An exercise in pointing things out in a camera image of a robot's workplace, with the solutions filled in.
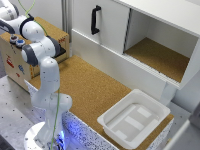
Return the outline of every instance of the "green cable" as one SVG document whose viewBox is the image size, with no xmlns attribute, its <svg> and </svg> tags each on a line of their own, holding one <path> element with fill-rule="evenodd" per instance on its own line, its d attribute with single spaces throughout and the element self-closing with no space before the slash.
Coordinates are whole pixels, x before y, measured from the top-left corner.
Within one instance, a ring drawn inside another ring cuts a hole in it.
<svg viewBox="0 0 200 150">
<path fill-rule="evenodd" d="M 57 112 L 56 112 L 56 118 L 55 118 L 54 130 L 53 130 L 53 137 L 52 137 L 52 141 L 51 141 L 51 149 L 50 150 L 52 150 L 52 147 L 53 147 L 54 133 L 55 133 L 55 130 L 56 130 L 56 121 L 57 121 L 57 117 L 58 117 L 59 105 L 60 105 L 60 88 L 58 89 Z"/>
<path fill-rule="evenodd" d="M 29 10 L 26 10 L 26 9 L 24 8 L 24 6 L 22 5 L 22 3 L 21 3 L 20 0 L 18 0 L 18 2 L 19 2 L 19 4 L 21 5 L 21 7 L 24 9 L 25 15 L 26 15 L 26 17 L 28 18 L 28 13 L 31 11 L 31 9 L 32 9 L 33 6 L 35 5 L 35 0 L 33 1 L 33 4 L 32 4 L 32 6 L 29 8 Z M 37 22 L 36 20 L 34 20 L 34 21 L 35 21 L 37 24 L 40 25 L 40 27 L 44 30 L 44 32 L 45 32 L 45 34 L 46 34 L 46 36 L 47 36 L 48 34 L 47 34 L 47 31 L 45 30 L 45 28 L 44 28 L 39 22 Z"/>
</svg>

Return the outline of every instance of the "white wall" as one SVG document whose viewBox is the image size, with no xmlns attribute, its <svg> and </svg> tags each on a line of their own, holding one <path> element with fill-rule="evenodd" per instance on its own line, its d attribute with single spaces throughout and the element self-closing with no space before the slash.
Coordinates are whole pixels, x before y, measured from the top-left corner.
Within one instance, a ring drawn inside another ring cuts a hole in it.
<svg viewBox="0 0 200 150">
<path fill-rule="evenodd" d="M 189 112 L 196 108 L 200 102 L 200 71 L 182 90 L 177 91 L 173 102 Z"/>
<path fill-rule="evenodd" d="M 33 0 L 20 1 L 26 9 L 29 9 L 33 3 Z M 56 27 L 62 29 L 61 1 L 62 0 L 36 0 L 35 6 L 30 11 L 30 14 L 34 17 L 41 17 Z M 25 15 L 25 11 L 18 3 L 18 0 L 10 0 L 10 2 L 17 6 L 20 15 Z"/>
</svg>

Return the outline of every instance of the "cardboard box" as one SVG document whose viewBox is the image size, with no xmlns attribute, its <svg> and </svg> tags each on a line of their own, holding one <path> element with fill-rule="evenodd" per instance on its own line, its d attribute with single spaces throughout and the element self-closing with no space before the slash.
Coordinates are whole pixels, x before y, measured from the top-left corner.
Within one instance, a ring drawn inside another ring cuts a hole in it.
<svg viewBox="0 0 200 150">
<path fill-rule="evenodd" d="M 62 54 L 55 58 L 58 63 L 69 57 L 69 35 L 59 28 L 53 26 L 42 18 L 36 17 L 35 20 L 39 22 L 47 31 L 48 35 L 57 40 L 62 47 Z M 31 44 L 31 41 L 25 40 L 26 44 Z M 15 45 L 10 44 L 10 34 L 4 33 L 0 36 L 0 50 L 2 54 L 3 63 L 6 74 L 28 91 L 24 79 L 27 81 L 39 75 L 39 66 L 33 67 L 27 64 L 22 56 L 21 49 Z"/>
</svg>

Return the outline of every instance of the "cork surface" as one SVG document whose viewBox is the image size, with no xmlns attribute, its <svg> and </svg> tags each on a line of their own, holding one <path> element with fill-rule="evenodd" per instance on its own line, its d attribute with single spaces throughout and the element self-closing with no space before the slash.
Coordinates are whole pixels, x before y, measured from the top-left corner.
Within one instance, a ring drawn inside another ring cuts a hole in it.
<svg viewBox="0 0 200 150">
<path fill-rule="evenodd" d="M 97 118 L 130 93 L 131 89 L 77 56 L 63 61 L 59 68 L 60 92 L 70 95 L 73 99 L 70 111 L 119 149 L 123 149 L 104 133 Z M 40 88 L 40 76 L 29 82 Z M 146 149 L 172 119 L 173 116 L 169 115 L 137 150 Z"/>
<path fill-rule="evenodd" d="M 45 30 L 47 31 L 47 34 L 54 38 L 55 40 L 59 41 L 65 36 L 69 36 L 66 32 L 62 31 L 61 29 L 55 27 L 54 25 L 50 24 L 49 22 L 45 21 L 44 19 L 40 17 L 35 17 L 35 20 L 40 23 Z M 31 44 L 31 41 L 24 39 L 21 35 L 17 35 L 19 39 L 25 40 L 26 44 Z M 1 38 L 3 38 L 5 41 L 10 42 L 10 34 L 4 33 L 0 35 Z"/>
<path fill-rule="evenodd" d="M 181 82 L 190 60 L 148 38 L 143 39 L 125 53 L 178 82 Z"/>
</svg>

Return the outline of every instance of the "door handle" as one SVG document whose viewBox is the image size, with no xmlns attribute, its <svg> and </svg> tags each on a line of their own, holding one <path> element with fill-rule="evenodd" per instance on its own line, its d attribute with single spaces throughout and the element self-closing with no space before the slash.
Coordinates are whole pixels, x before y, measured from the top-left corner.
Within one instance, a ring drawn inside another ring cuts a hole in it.
<svg viewBox="0 0 200 150">
<path fill-rule="evenodd" d="M 94 8 L 92 10 L 92 23 L 91 23 L 91 31 L 92 31 L 92 35 L 99 33 L 99 29 L 96 28 L 96 16 L 97 16 L 97 11 L 100 11 L 101 7 L 100 6 L 96 6 L 96 8 Z"/>
</svg>

